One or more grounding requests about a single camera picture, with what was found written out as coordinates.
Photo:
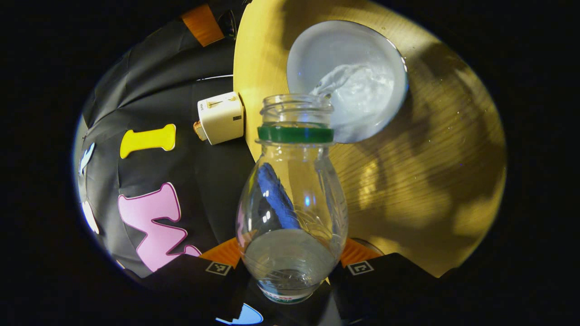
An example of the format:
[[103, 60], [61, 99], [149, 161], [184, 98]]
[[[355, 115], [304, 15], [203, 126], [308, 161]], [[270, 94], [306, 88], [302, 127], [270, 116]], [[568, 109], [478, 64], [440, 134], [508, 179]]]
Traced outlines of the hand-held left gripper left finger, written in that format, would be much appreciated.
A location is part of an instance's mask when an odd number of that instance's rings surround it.
[[237, 239], [215, 246], [201, 256], [181, 254], [140, 278], [140, 285], [173, 299], [195, 303], [197, 309], [233, 320], [243, 306], [243, 264]]

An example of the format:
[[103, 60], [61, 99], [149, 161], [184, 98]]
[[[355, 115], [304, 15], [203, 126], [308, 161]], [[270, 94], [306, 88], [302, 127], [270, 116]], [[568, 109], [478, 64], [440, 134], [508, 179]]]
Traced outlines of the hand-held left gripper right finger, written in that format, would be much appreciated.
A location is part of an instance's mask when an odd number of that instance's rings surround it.
[[348, 325], [394, 325], [440, 283], [398, 253], [378, 254], [347, 239], [329, 277], [340, 318]]

